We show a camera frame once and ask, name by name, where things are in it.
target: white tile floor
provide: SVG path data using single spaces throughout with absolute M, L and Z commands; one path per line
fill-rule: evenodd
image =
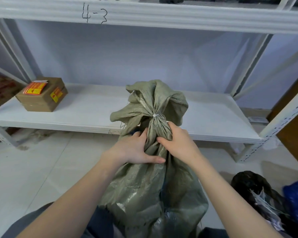
M 15 137 L 22 139 L 32 130 L 21 130 Z M 31 135 L 18 149 L 0 143 L 0 237 L 24 214 L 56 200 L 78 181 L 111 147 L 116 135 L 73 132 L 48 132 L 48 136 Z M 255 161 L 236 164 L 218 144 L 199 142 L 201 152 L 226 178 L 244 170 L 263 174 L 262 166 L 278 164 L 298 177 L 298 162 L 283 146 L 270 151 L 258 151 Z M 274 182 L 270 174 L 269 182 Z M 278 185 L 294 180 L 278 181 Z M 212 204 L 202 219 L 203 227 L 223 228 Z

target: handwritten shelf label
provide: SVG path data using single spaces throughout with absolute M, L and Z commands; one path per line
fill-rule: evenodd
M 83 13 L 82 13 L 82 18 L 86 19 L 86 23 L 88 23 L 88 20 L 91 18 L 91 14 L 100 14 L 103 15 L 104 20 L 101 22 L 101 24 L 103 24 L 104 22 L 107 22 L 106 16 L 108 14 L 107 10 L 104 8 L 101 8 L 98 12 L 89 12 L 89 5 L 85 5 L 85 3 L 83 4 Z

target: person's right hand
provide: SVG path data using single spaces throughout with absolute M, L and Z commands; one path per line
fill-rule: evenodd
M 192 161 L 201 156 L 201 153 L 189 136 L 188 131 L 168 122 L 172 131 L 172 141 L 162 137 L 157 137 L 157 141 L 162 144 L 174 157 L 190 165 Z

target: shelf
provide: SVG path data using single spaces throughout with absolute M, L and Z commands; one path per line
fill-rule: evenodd
M 189 3 L 198 5 L 106 0 L 0 0 L 0 18 L 298 34 L 298 11 L 261 9 L 261 5 L 241 8 Z
M 0 126 L 119 134 L 121 122 L 110 114 L 127 105 L 124 87 L 65 84 L 68 95 L 54 112 L 28 112 L 14 97 L 0 107 Z M 226 94 L 184 91 L 189 109 L 182 128 L 195 140 L 258 143 L 233 98 Z

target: hand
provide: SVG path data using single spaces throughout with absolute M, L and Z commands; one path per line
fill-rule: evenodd
M 189 136 L 188 131 L 176 126 L 172 122 L 168 122 L 172 131 L 172 141 L 158 137 L 157 141 L 162 144 L 174 157 L 190 165 L 191 161 L 200 157 L 201 153 Z
M 119 140 L 105 153 L 119 162 L 120 165 L 124 163 L 164 163 L 166 161 L 164 158 L 145 154 L 144 146 L 147 140 L 147 133 L 148 128 L 141 135 L 140 132 L 135 132 L 133 136 Z

